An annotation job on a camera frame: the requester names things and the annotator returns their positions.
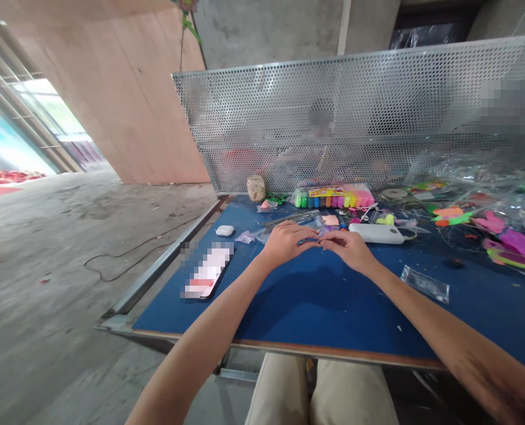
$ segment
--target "forearm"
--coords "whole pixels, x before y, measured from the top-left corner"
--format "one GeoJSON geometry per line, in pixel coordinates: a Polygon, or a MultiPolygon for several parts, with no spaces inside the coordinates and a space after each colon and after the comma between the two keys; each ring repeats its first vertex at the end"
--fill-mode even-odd
{"type": "Polygon", "coordinates": [[[183,423],[193,398],[228,350],[246,309],[272,269],[263,257],[256,257],[195,320],[157,369],[127,424],[137,420],[139,424],[183,423]]]}
{"type": "Polygon", "coordinates": [[[381,264],[368,277],[425,338],[439,359],[499,422],[523,423],[504,396],[525,403],[525,366],[457,317],[402,282],[381,264]]]}

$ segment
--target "metal mesh screen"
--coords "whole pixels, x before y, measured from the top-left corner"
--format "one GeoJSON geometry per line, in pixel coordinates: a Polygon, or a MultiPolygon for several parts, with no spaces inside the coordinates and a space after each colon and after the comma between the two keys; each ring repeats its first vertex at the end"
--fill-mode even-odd
{"type": "Polygon", "coordinates": [[[525,81],[525,37],[172,77],[218,194],[251,174],[291,192],[410,184],[458,159],[525,168],[525,134],[481,126],[485,82],[525,81]]]}

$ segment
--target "beige pants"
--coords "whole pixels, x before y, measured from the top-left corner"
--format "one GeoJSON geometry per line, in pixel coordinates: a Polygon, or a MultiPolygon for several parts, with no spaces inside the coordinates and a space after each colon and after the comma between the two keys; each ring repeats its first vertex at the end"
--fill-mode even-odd
{"type": "Polygon", "coordinates": [[[308,400],[305,358],[267,353],[246,425],[397,425],[382,369],[319,360],[308,400]]]}

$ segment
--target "window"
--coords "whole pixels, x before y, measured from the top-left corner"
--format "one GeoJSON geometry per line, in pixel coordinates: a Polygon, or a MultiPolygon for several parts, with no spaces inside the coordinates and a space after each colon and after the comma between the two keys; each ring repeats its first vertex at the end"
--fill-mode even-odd
{"type": "Polygon", "coordinates": [[[25,81],[14,84],[14,89],[58,140],[62,142],[91,141],[91,137],[48,80],[25,81]]]}

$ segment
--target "wooden wall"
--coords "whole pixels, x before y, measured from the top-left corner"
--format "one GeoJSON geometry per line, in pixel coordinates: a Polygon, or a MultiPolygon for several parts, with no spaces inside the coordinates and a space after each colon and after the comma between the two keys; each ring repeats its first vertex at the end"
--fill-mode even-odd
{"type": "MultiPolygon", "coordinates": [[[[0,0],[4,20],[124,183],[208,182],[170,76],[181,11],[169,0],[0,0]]],[[[204,69],[186,31],[182,70],[204,69]]]]}

